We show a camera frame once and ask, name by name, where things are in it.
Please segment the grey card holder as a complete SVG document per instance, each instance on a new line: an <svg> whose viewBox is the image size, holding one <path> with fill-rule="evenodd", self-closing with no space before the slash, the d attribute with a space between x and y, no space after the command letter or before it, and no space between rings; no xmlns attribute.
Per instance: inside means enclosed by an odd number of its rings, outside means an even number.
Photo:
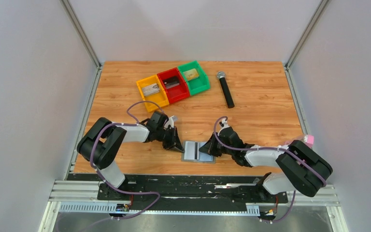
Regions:
<svg viewBox="0 0 371 232"><path fill-rule="evenodd" d="M184 141L183 147L185 149L181 156L181 160L184 162L196 162L196 163L215 163L215 157L209 154L200 152L199 149L203 147L205 142L196 141Z"/></svg>

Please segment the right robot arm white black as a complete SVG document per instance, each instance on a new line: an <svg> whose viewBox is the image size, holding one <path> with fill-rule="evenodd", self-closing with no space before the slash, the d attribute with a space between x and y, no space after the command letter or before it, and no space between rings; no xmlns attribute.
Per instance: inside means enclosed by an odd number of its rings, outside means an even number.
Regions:
<svg viewBox="0 0 371 232"><path fill-rule="evenodd" d="M301 140L276 147L248 144L232 127L213 133L199 151L214 157L230 155L243 167L280 168L280 173L265 174L261 179L256 190L257 197L263 202L270 201L280 192L294 190L314 197L327 185L327 179L333 173L332 166Z"/></svg>

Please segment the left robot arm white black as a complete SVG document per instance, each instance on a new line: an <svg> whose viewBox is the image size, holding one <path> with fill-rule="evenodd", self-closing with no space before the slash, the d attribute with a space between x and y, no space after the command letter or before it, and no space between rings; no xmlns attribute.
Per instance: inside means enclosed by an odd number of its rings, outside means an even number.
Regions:
<svg viewBox="0 0 371 232"><path fill-rule="evenodd" d="M108 183L110 193L122 200L128 195L126 177L115 162L123 143L148 143L159 141L165 150L184 152L177 127L176 117L155 111L150 118L139 123L117 123L99 118L77 145L77 152L90 162L102 180Z"/></svg>

